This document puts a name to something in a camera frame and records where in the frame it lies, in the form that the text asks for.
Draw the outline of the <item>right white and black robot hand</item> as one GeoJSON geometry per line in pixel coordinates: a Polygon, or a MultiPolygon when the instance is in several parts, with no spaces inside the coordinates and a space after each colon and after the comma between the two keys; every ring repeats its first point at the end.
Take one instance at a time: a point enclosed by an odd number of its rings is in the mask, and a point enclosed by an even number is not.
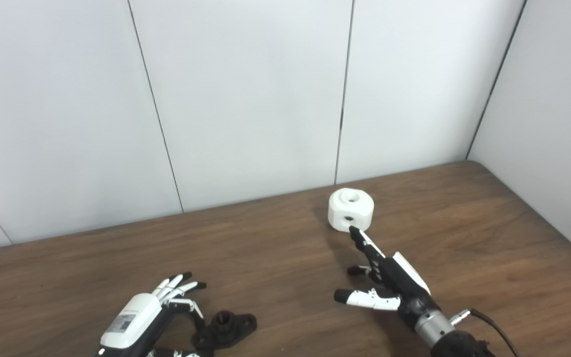
{"type": "Polygon", "coordinates": [[[433,318],[440,310],[425,282],[403,255],[396,252],[387,257],[363,230],[349,227],[355,247],[367,258],[367,266],[352,266],[349,276],[367,276],[377,287],[370,290],[335,290],[336,302],[374,310],[397,312],[401,321],[415,333],[419,323],[433,318]]]}

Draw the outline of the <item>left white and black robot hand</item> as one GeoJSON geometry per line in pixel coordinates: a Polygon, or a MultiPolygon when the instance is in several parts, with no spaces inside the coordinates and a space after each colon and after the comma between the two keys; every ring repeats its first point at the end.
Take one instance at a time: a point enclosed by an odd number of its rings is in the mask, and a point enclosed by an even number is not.
{"type": "Polygon", "coordinates": [[[158,339],[176,315],[188,314],[196,332],[206,327],[197,302],[187,298],[205,282],[191,282],[191,272],[167,277],[150,292],[136,294],[100,338],[97,357],[151,357],[158,339]]]}

